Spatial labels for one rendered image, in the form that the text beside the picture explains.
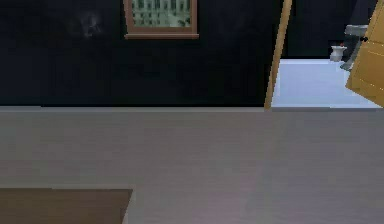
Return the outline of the brown framed window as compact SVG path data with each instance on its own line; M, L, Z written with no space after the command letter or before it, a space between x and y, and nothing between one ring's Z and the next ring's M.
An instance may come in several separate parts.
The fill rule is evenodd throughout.
M123 0L125 39L198 39L197 0Z

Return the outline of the white toilet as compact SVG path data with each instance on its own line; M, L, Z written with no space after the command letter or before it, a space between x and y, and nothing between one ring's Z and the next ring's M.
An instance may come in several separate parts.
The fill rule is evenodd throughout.
M346 50L345 46L332 46L332 53L330 54L330 60L333 62L339 62L342 57L343 53Z

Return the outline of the brown flat furniture top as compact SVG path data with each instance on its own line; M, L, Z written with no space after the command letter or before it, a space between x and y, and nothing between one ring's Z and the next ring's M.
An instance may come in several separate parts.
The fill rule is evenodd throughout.
M0 188L0 224L122 224L132 189Z

